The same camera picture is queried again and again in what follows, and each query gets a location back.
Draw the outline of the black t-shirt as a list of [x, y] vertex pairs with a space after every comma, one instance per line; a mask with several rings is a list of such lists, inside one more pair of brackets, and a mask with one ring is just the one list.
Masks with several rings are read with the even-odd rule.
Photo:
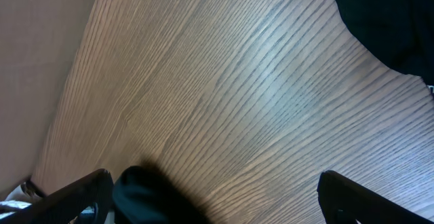
[[130, 166], [114, 184], [116, 223], [209, 223], [209, 219], [156, 168]]

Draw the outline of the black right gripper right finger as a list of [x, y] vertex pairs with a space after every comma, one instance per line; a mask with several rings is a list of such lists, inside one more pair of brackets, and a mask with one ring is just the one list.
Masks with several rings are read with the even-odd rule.
[[317, 193], [327, 224], [433, 224], [332, 170], [321, 173]]

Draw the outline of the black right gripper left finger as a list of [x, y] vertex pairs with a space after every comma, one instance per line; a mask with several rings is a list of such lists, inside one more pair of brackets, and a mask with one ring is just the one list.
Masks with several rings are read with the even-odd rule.
[[99, 169], [1, 219], [1, 222], [103, 224], [111, 209], [113, 186], [109, 171]]

